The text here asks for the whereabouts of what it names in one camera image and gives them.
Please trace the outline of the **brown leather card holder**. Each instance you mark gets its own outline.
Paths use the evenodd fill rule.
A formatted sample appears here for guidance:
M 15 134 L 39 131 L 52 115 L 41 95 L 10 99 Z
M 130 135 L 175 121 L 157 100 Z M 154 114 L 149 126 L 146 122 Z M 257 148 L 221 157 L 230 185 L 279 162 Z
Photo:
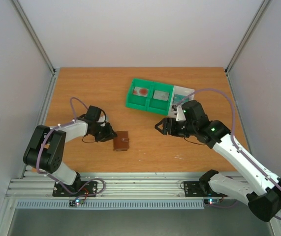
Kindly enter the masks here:
M 117 136 L 113 139 L 114 151 L 127 151 L 129 149 L 128 131 L 117 131 Z

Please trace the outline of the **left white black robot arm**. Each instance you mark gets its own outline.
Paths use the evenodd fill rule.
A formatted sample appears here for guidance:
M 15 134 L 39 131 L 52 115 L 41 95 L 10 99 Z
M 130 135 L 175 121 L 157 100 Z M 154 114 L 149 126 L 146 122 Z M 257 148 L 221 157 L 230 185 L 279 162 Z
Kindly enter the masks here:
M 65 124 L 56 126 L 38 125 L 29 141 L 23 156 L 23 162 L 36 169 L 41 175 L 47 175 L 71 195 L 78 195 L 84 188 L 78 172 L 63 162 L 64 146 L 79 137 L 91 135 L 95 142 L 106 142 L 117 137 L 105 112 L 90 106 L 87 112 Z

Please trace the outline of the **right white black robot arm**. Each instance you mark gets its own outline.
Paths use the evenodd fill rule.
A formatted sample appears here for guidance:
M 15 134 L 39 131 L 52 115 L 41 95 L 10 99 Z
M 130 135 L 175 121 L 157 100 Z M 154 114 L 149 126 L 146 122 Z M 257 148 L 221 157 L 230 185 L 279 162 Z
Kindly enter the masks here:
M 246 204 L 264 222 L 269 222 L 281 210 L 281 177 L 248 153 L 221 121 L 209 120 L 199 102 L 193 100 L 180 105 L 176 118 L 163 118 L 155 129 L 174 137 L 195 136 L 199 142 L 224 157 L 247 181 L 242 183 L 209 170 L 199 179 L 203 194 L 232 197 Z

